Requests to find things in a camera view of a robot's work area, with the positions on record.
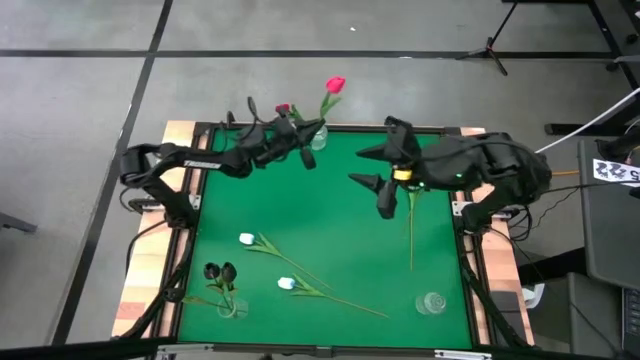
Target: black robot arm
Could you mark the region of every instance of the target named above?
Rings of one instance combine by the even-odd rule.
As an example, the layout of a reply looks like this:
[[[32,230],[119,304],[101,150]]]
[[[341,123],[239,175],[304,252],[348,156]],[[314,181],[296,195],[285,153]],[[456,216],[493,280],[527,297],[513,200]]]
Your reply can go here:
[[[387,117],[387,141],[361,150],[358,156],[391,163],[391,177],[350,174],[378,195],[383,218],[392,218],[400,186],[407,191],[439,189],[472,191],[482,183],[494,190],[481,202],[462,209],[465,231],[480,232],[491,216],[508,205],[528,205],[549,188],[551,170],[543,155],[511,140],[506,133],[447,136],[420,148],[410,123]]]
[[[238,133],[236,146],[226,151],[198,150],[172,143],[133,146],[121,157],[120,181],[129,188],[144,190],[164,205],[169,227],[190,228],[195,225],[196,212],[189,194],[176,192],[162,181],[160,176],[165,171],[189,167],[245,178],[254,167],[263,169],[294,149],[300,149],[305,167],[313,169],[315,160],[307,146],[324,124],[324,119],[292,122],[286,115],[280,115],[269,123],[272,135],[267,137],[265,127],[254,122]],[[151,154],[159,159],[154,166],[147,158]]]

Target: concrete floor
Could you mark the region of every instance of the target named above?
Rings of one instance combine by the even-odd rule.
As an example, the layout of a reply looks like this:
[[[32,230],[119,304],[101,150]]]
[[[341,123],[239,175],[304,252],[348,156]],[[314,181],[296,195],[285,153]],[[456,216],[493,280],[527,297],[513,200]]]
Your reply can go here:
[[[162,3],[5,0],[0,49],[146,50]],[[600,3],[619,38],[630,32],[615,2]],[[464,51],[481,46],[507,10],[498,0],[176,0],[160,48]],[[607,51],[583,5],[521,5],[495,47]],[[39,225],[34,235],[0,231],[0,348],[47,341],[142,63],[0,57],[0,211]],[[630,91],[601,62],[504,64],[508,77],[477,60],[157,59],[130,143],[159,142],[170,119],[218,121],[226,110],[246,119],[247,95],[265,111],[282,102],[315,109],[324,81],[340,74],[348,83],[333,123],[379,124],[392,114],[506,131],[537,149],[555,139],[543,124],[584,123]],[[547,153],[552,169],[577,169],[575,144]],[[534,216],[561,196],[545,196]],[[521,246],[541,256],[581,246],[579,201],[560,205]],[[70,341],[109,337],[138,221],[112,200]]]

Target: wooden table edge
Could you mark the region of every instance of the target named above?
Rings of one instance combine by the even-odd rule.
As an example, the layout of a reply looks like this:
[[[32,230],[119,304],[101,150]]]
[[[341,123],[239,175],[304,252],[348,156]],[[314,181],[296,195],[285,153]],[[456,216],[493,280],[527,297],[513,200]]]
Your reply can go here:
[[[190,146],[195,125],[195,121],[168,121],[162,142],[173,142],[178,145]],[[484,133],[485,130],[483,128],[463,127],[460,128],[460,132],[462,135],[468,136]],[[191,181],[192,188],[195,186],[194,184],[198,183],[200,176],[199,173],[199,170],[194,170]],[[180,190],[182,187],[183,177],[184,169],[176,168],[165,173],[165,175],[163,175],[163,180],[174,190]],[[490,185],[484,185],[476,189],[473,192],[474,201],[481,200],[491,192],[491,190],[492,187]],[[464,194],[461,192],[457,193],[457,197],[458,200],[464,200]],[[159,211],[145,213],[142,215],[139,231],[158,222],[162,219],[163,215],[164,213]],[[494,220],[492,227],[508,234],[507,224],[504,221]],[[185,233],[186,231],[183,231],[183,235],[180,238],[180,242],[182,244],[184,244],[186,239]],[[121,335],[129,330],[135,320],[142,315],[144,310],[149,306],[157,294],[160,288],[160,280],[167,258],[170,237],[171,229],[167,226],[160,226],[154,231],[145,234],[145,236],[140,237],[137,241],[136,247],[134,248],[131,256],[131,270],[127,274],[124,283],[120,304],[118,306],[118,311],[112,328],[113,336]],[[470,246],[470,241],[469,237],[465,238],[465,244],[467,244],[467,246]],[[522,314],[522,321],[525,326],[526,340],[530,344],[533,344],[533,333],[531,332],[529,317],[524,305],[520,280],[518,278],[518,269],[510,242],[497,234],[489,232],[483,236],[482,250],[490,290],[513,291],[517,294]],[[473,256],[469,255],[469,260],[475,270],[475,259]],[[475,294],[473,295],[473,298],[479,341],[481,344],[488,344],[489,331],[487,328],[485,313],[482,310],[482,305]],[[172,311],[172,304],[165,306],[160,335],[169,334],[169,323],[171,321]]]

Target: green table surface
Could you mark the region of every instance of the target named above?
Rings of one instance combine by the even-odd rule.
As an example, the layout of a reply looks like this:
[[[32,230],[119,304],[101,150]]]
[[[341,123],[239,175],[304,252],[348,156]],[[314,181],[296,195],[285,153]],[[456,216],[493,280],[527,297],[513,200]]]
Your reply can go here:
[[[217,135],[214,142],[222,140]],[[218,302],[205,287],[207,262],[238,270],[237,297],[249,305],[242,319],[225,319],[213,306],[186,304],[181,342],[469,349],[471,335],[456,256],[447,192],[420,196],[414,225],[414,269],[409,269],[408,196],[398,192],[393,220],[383,220],[373,192],[349,173],[387,177],[388,163],[355,155],[384,142],[384,133],[330,132],[306,170],[297,152],[247,179],[210,172],[204,191],[187,295]],[[421,143],[437,135],[419,136]],[[264,234],[281,252],[333,290],[270,254],[247,251],[240,233]],[[318,290],[385,313],[377,316],[325,298],[291,296],[280,277],[301,275]],[[446,309],[416,310],[419,295],[437,292]]]

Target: clear glass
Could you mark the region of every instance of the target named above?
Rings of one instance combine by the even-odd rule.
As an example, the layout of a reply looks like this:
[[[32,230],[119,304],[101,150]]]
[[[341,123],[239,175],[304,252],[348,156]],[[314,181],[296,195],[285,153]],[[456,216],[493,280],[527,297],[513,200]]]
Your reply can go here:
[[[249,304],[243,299],[225,297],[218,301],[218,315],[225,319],[243,319],[249,315]]]
[[[311,149],[314,151],[320,151],[327,146],[327,137],[329,136],[329,129],[326,125],[323,125],[311,140]]]
[[[441,314],[447,307],[447,300],[436,292],[416,297],[416,309],[420,314]]]

